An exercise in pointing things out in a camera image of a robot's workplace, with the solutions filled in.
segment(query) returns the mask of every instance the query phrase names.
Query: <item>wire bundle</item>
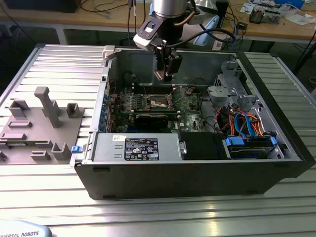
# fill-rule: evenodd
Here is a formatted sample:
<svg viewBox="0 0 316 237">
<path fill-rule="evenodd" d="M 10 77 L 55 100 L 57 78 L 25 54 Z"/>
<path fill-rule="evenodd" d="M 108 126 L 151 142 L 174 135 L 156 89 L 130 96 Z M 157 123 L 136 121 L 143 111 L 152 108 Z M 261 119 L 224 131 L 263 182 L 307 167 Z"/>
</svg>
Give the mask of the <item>wire bundle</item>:
<svg viewBox="0 0 316 237">
<path fill-rule="evenodd" d="M 217 120 L 218 117 L 224 114 L 228 117 L 228 123 L 225 124 L 221 129 L 221 131 L 227 135 L 231 136 L 242 136 L 246 138 L 246 133 L 243 132 L 245 128 L 247 128 L 247 134 L 249 136 L 257 136 L 262 137 L 262 131 L 260 126 L 260 120 L 251 113 L 246 113 L 241 110 L 234 110 L 232 112 L 225 112 L 220 109 L 220 111 L 215 116 L 214 120 Z M 239 128 L 238 123 L 240 120 L 243 120 L 243 126 Z"/>
</svg>

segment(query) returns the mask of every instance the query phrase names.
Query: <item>motherboard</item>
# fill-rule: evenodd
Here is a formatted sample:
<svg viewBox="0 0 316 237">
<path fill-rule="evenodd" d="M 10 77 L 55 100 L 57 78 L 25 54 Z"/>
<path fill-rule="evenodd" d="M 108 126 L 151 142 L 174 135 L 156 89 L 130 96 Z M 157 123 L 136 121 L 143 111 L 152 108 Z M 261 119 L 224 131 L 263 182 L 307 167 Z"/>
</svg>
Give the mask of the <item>motherboard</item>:
<svg viewBox="0 0 316 237">
<path fill-rule="evenodd" d="M 201 93 L 190 86 L 132 84 L 111 95 L 113 133 L 206 131 Z"/>
</svg>

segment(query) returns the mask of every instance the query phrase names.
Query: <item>sticker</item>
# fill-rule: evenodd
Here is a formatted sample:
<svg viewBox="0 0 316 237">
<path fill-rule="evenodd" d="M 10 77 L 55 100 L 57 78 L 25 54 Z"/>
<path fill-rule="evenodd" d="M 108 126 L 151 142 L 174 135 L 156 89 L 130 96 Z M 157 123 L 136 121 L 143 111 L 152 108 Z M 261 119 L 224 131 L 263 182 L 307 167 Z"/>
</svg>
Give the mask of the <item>sticker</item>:
<svg viewBox="0 0 316 237">
<path fill-rule="evenodd" d="M 159 160 L 158 139 L 126 138 L 124 157 L 127 161 Z"/>
<path fill-rule="evenodd" d="M 115 142 L 123 142 L 125 141 L 126 136 L 122 136 L 122 135 L 114 135 L 113 136 L 113 141 Z"/>
</svg>

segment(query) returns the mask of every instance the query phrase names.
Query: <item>desk clutter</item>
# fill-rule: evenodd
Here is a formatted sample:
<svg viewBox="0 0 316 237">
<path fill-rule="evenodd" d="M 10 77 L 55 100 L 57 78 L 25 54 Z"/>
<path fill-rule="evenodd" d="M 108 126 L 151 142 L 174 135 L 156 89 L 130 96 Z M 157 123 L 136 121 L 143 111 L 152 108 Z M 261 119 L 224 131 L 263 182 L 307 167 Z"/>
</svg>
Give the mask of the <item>desk clutter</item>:
<svg viewBox="0 0 316 237">
<path fill-rule="evenodd" d="M 316 23 L 316 14 L 302 11 L 304 0 L 252 0 L 243 4 L 240 12 L 249 14 L 251 23 L 279 23 L 281 17 L 299 25 Z"/>
</svg>

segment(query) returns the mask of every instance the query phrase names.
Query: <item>gray plastic part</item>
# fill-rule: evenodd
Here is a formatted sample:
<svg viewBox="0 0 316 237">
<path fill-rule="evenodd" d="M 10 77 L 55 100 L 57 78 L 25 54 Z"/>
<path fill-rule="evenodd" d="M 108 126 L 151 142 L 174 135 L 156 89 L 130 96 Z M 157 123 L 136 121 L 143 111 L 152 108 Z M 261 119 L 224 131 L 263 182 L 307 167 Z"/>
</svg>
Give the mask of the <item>gray plastic part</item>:
<svg viewBox="0 0 316 237">
<path fill-rule="evenodd" d="M 25 100 L 14 100 L 12 104 L 9 107 L 9 110 L 11 111 L 12 115 L 16 118 L 25 118 L 25 114 L 23 110 L 29 110 L 29 106 L 25 102 Z"/>
<path fill-rule="evenodd" d="M 6 160 L 6 155 L 3 152 L 0 152 L 0 159 L 2 159 L 3 161 Z"/>
<path fill-rule="evenodd" d="M 53 143 L 50 140 L 46 142 L 35 142 L 35 146 L 38 148 L 52 148 Z"/>
<path fill-rule="evenodd" d="M 5 142 L 1 142 L 0 149 L 10 149 L 10 147 Z"/>
<path fill-rule="evenodd" d="M 53 104 L 53 108 L 55 109 L 57 116 L 59 116 L 60 115 L 60 108 L 58 107 L 57 102 L 55 100 L 52 100 L 51 102 Z M 47 113 L 46 113 L 45 109 L 42 109 L 42 111 L 43 111 L 45 117 L 47 117 Z"/>
<path fill-rule="evenodd" d="M 77 103 L 68 103 L 66 107 L 68 118 L 80 118 L 82 117 L 81 111 Z"/>
<path fill-rule="evenodd" d="M 1 140 L 25 140 L 26 139 L 26 135 L 24 133 L 4 133 L 2 134 Z"/>
<path fill-rule="evenodd" d="M 10 122 L 8 124 L 10 128 L 17 128 L 17 127 L 32 127 L 31 121 L 17 121 L 17 122 Z"/>
<path fill-rule="evenodd" d="M 32 151 L 31 157 L 33 160 L 50 160 L 47 151 Z"/>
<path fill-rule="evenodd" d="M 83 115 L 84 108 L 79 109 Z M 30 110 L 23 112 L 27 116 L 25 120 L 32 121 L 32 127 L 10 128 L 8 125 L 11 122 L 21 121 L 11 116 L 0 132 L 0 137 L 4 133 L 24 133 L 27 139 L 16 142 L 0 140 L 0 151 L 3 150 L 8 157 L 5 163 L 0 160 L 0 164 L 68 164 L 69 160 L 57 160 L 51 150 L 54 143 L 60 146 L 67 143 L 69 148 L 76 144 L 82 117 L 68 118 L 66 108 L 60 108 L 59 119 L 62 126 L 53 128 L 49 119 L 44 116 L 41 108 L 30 107 Z M 31 154 L 35 150 L 47 151 L 50 155 L 50 160 L 33 160 Z"/>
<path fill-rule="evenodd" d="M 59 128 L 61 122 L 58 118 L 55 108 L 53 107 L 52 101 L 48 96 L 48 93 L 49 89 L 47 86 L 38 86 L 34 92 L 34 95 L 41 101 L 45 110 L 45 114 L 49 118 L 49 121 L 51 122 L 53 128 Z"/>
<path fill-rule="evenodd" d="M 71 151 L 66 143 L 63 145 L 63 149 L 60 150 L 57 143 L 54 144 L 51 152 L 54 154 L 57 160 L 69 160 L 71 158 Z"/>
</svg>

